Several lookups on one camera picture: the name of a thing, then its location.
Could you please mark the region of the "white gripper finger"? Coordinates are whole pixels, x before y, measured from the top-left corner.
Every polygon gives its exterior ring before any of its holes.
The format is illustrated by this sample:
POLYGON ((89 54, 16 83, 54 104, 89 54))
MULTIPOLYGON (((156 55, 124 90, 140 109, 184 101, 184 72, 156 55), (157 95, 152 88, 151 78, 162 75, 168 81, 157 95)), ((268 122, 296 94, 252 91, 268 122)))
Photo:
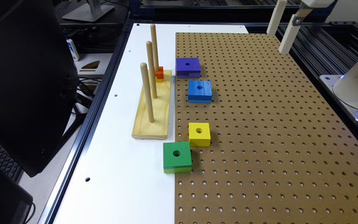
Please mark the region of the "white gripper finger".
POLYGON ((281 54, 288 54, 295 37, 300 29, 301 23, 305 19, 305 17, 310 13, 310 9, 299 9, 296 14, 293 14, 289 23, 288 27, 284 33, 283 39, 281 44, 278 48, 278 51, 281 54))
POLYGON ((286 5, 287 5, 287 0, 277 1, 272 16, 270 18, 270 22, 267 27, 267 35, 271 35, 271 36, 275 35, 279 23, 281 21, 281 18, 283 16, 286 5))

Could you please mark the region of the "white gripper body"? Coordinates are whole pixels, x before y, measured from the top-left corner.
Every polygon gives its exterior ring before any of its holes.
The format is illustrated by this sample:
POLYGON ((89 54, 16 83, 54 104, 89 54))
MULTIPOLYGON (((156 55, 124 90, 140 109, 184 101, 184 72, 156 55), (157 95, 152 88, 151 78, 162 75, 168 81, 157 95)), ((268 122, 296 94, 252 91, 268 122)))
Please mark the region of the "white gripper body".
POLYGON ((308 7, 328 7, 334 0, 301 0, 308 7))

